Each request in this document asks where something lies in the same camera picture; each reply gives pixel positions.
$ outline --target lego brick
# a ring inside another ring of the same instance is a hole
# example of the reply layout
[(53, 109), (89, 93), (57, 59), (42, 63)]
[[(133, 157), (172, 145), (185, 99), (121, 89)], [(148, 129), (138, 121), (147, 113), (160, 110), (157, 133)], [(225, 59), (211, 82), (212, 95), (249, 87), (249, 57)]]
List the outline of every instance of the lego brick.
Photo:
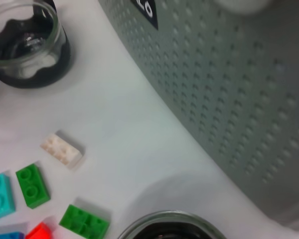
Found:
[(3, 173), (0, 174), (0, 218), (15, 212), (10, 181)]
[(55, 134), (50, 135), (40, 147), (68, 168), (72, 168), (82, 158), (79, 150)]
[(24, 239), (23, 233), (7, 233), (7, 234), (0, 234), (0, 239)]
[(31, 164), (16, 172), (25, 203), (30, 208), (36, 208), (50, 200), (38, 167)]
[(44, 224), (40, 223), (37, 225), (28, 235), (25, 236), (25, 239), (51, 239), (51, 230)]
[(70, 205), (60, 225), (86, 239), (102, 239), (109, 227), (109, 222)]

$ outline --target jar rim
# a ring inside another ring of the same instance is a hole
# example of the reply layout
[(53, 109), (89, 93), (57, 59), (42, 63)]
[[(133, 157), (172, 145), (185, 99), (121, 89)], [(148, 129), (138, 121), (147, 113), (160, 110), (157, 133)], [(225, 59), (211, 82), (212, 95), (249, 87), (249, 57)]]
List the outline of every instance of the jar rim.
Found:
[(53, 7), (46, 2), (42, 0), (13, 0), (13, 1), (7, 1), (5, 3), (0, 4), (0, 14), (9, 11), (11, 9), (22, 7), (22, 6), (39, 6), (49, 12), (51, 14), (52, 20), (53, 20), (53, 27), (52, 31), (49, 35), (49, 37), (46, 39), (43, 47), (41, 47), (38, 51), (31, 52), (27, 55), (15, 58), (15, 59), (9, 59), (9, 60), (0, 60), (0, 66), (9, 66), (13, 64), (21, 64), (24, 62), (27, 62), (37, 56), (42, 55), (44, 52), (46, 54), (52, 49), (55, 39), (60, 34), (60, 27), (59, 27), (59, 21), (57, 17), (56, 11), (53, 9)]
[(211, 239), (226, 239), (221, 232), (203, 218), (183, 211), (161, 211), (144, 216), (127, 227), (118, 239), (134, 239), (146, 227), (166, 222), (189, 223), (197, 226)]

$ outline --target gray appliance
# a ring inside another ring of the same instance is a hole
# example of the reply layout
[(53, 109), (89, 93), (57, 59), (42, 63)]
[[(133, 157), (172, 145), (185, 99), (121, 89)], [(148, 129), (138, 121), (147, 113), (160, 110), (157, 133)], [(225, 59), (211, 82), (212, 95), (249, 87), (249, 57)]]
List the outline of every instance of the gray appliance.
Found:
[(182, 124), (267, 216), (299, 230), (299, 1), (99, 0)]

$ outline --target glass jar with dark liquid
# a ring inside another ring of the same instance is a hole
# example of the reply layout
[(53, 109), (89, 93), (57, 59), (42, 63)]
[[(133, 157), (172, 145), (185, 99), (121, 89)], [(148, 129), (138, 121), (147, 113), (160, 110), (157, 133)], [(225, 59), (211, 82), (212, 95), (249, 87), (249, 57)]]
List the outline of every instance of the glass jar with dark liquid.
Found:
[(53, 0), (0, 4), (1, 81), (17, 88), (52, 84), (66, 73), (70, 52)]
[(118, 239), (226, 239), (212, 224), (182, 211), (162, 211), (132, 223)]

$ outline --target blue lego brick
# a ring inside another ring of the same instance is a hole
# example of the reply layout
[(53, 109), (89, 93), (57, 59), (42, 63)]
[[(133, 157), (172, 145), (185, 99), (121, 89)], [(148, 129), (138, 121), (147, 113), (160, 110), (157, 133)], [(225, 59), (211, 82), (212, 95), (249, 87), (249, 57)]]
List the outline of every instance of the blue lego brick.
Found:
[(0, 218), (15, 212), (9, 178), (0, 174)]
[(0, 239), (24, 239), (24, 234), (22, 233), (0, 234)]

